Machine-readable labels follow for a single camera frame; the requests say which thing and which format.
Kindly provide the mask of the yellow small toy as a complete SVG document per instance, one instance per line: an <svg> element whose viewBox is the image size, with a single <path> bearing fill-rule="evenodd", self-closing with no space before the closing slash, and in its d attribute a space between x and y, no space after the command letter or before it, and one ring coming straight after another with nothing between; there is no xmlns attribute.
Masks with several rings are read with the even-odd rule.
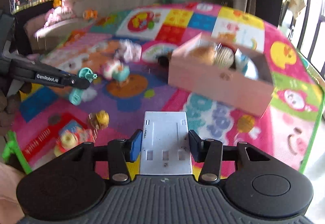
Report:
<svg viewBox="0 0 325 224"><path fill-rule="evenodd" d="M96 113L90 113L88 115L88 118L90 125L96 130L107 128L110 122L109 114L105 110L101 110Z"/></svg>

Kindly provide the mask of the blue white pouch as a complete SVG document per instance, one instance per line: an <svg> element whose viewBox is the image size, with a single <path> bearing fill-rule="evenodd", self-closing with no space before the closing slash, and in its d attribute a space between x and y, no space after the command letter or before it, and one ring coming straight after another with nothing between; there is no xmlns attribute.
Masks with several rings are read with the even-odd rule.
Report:
<svg viewBox="0 0 325 224"><path fill-rule="evenodd" d="M245 78L252 80L258 79L258 70L251 58L243 54L239 49L235 52L235 66L238 72L241 72Z"/></svg>

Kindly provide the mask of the beige hanging cloth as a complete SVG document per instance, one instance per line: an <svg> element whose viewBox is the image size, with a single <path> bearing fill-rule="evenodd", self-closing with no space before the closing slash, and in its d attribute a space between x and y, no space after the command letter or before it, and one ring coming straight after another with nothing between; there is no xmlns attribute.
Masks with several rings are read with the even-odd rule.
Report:
<svg viewBox="0 0 325 224"><path fill-rule="evenodd" d="M287 0L288 8L292 12L293 18L297 19L303 8L305 8L306 3L304 0Z"/></svg>

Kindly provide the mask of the brown bread plush toy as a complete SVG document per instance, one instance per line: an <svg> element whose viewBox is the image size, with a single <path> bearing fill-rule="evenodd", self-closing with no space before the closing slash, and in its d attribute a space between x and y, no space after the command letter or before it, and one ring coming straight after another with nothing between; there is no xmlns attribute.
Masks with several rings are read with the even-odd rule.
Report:
<svg viewBox="0 0 325 224"><path fill-rule="evenodd" d="M201 63L213 65L215 63L216 50L213 46L199 46L188 52L188 56L196 58Z"/></svg>

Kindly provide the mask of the colourful patchwork play mat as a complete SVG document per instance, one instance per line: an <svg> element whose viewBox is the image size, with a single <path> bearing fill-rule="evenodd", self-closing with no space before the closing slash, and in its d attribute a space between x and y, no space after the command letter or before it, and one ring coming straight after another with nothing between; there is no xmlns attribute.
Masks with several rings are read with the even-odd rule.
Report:
<svg viewBox="0 0 325 224"><path fill-rule="evenodd" d="M34 85L22 95L13 130L27 171L54 158L62 131L87 127L88 115L100 110L110 122L98 145L141 128L146 111L184 111L202 138L246 141L303 171L323 93L275 26L214 4L154 5L73 31L43 62L74 74L112 71L120 40L142 47L127 84L98 76L77 106L68 101L70 88Z"/></svg>

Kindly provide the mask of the orange fish plush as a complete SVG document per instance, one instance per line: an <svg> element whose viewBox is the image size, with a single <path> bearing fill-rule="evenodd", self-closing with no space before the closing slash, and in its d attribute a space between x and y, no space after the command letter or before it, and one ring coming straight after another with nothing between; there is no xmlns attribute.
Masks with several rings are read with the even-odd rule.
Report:
<svg viewBox="0 0 325 224"><path fill-rule="evenodd" d="M98 18L98 12L96 10L88 9L83 12L83 19L85 20L91 20L97 18Z"/></svg>

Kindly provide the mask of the teal plastic toy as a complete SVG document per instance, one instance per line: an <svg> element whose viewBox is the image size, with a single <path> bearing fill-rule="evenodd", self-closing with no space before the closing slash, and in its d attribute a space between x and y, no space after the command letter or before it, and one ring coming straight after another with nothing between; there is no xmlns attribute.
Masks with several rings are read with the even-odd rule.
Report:
<svg viewBox="0 0 325 224"><path fill-rule="evenodd" d="M81 68L77 74L77 79L69 94L69 101L77 106L81 103L83 93L90 87L90 84L98 77L90 68Z"/></svg>

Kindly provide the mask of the green plastic toy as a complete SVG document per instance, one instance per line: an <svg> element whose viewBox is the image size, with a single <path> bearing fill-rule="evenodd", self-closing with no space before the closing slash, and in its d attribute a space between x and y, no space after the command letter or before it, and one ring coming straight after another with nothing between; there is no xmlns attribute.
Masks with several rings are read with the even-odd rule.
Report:
<svg viewBox="0 0 325 224"><path fill-rule="evenodd" d="M24 157L16 139L16 133L9 130L5 136L5 147L2 153L3 161L20 172L29 174L32 168Z"/></svg>

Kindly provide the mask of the pink cardboard box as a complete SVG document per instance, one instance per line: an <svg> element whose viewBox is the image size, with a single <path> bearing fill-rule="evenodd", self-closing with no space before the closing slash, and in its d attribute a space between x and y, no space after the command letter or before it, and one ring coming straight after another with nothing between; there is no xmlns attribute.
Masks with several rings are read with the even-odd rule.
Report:
<svg viewBox="0 0 325 224"><path fill-rule="evenodd" d="M230 68L222 68L215 63L207 65L189 57L188 52L199 46L213 46L216 52L221 46L229 47L234 54L239 49L257 67L258 79L245 78L236 70L235 62ZM173 50L169 61L168 83L257 117L264 114L274 91L272 75L263 53L225 38L212 38L204 34L198 34Z"/></svg>

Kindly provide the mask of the crocheted grey doll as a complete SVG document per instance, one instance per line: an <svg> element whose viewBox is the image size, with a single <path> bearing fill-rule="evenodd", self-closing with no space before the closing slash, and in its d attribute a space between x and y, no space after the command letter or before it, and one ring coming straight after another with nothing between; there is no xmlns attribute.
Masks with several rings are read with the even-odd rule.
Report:
<svg viewBox="0 0 325 224"><path fill-rule="evenodd" d="M222 68L230 68L235 61L234 52L229 47L221 46L217 49L215 64Z"/></svg>

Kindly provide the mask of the white pink teal plush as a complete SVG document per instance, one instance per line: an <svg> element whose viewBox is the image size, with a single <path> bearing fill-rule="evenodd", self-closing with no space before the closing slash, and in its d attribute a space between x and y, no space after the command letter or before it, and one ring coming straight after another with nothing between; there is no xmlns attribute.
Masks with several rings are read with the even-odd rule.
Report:
<svg viewBox="0 0 325 224"><path fill-rule="evenodd" d="M106 80L116 80L117 82L124 82L130 75L130 69L128 65L124 65L118 59L108 60L102 66L102 76Z"/></svg>

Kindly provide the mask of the pink white checked cloth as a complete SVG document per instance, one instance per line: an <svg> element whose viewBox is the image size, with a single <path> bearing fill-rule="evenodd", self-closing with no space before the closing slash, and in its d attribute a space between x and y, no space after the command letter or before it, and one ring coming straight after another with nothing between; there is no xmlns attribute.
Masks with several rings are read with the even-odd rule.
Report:
<svg viewBox="0 0 325 224"><path fill-rule="evenodd" d="M140 44L132 42L129 39L119 40L118 48L115 51L115 58L123 60L125 63L139 62L142 56L142 47Z"/></svg>

